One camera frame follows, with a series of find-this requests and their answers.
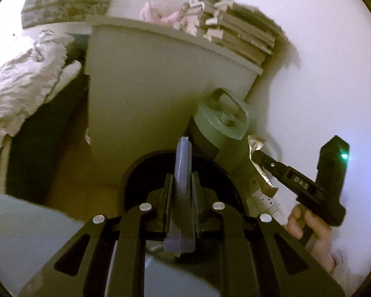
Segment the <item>person's right forearm sleeve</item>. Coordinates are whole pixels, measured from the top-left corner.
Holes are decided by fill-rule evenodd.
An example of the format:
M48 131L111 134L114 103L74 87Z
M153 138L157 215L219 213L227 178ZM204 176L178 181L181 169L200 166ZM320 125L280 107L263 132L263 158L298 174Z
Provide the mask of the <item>person's right forearm sleeve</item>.
M348 259L343 250L336 249L331 253L333 267L330 275L343 289L345 296L352 296L365 281L366 277L353 273L348 265Z

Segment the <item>person's right hand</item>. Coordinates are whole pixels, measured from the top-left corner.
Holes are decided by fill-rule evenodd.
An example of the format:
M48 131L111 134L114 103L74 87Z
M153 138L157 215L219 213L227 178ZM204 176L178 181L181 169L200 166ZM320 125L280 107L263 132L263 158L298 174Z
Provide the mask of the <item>person's right hand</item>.
M311 256L328 273L332 273L336 265L331 252L332 228L305 206L297 204L291 210L285 229L292 237L301 240L305 226L312 231L306 245Z

